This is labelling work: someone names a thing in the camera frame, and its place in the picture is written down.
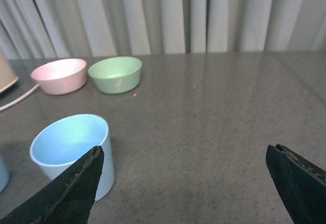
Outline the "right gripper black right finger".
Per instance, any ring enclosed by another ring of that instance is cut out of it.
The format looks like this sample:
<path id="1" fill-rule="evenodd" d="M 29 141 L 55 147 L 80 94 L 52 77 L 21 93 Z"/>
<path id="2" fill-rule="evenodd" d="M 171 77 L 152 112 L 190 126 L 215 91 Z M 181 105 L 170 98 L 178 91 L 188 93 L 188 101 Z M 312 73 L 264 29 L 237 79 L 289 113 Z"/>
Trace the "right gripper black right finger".
<path id="1" fill-rule="evenodd" d="M 268 145 L 265 161 L 294 223 L 325 223 L 325 170 L 284 145 Z"/>

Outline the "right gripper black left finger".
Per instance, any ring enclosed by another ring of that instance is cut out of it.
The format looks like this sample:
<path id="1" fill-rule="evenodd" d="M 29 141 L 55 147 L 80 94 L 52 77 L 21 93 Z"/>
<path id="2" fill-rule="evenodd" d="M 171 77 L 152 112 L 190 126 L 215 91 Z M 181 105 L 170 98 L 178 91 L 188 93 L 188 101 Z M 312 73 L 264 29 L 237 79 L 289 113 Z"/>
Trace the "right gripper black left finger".
<path id="1" fill-rule="evenodd" d="M 93 147 L 1 223 L 87 223 L 103 162 L 102 147 Z"/>

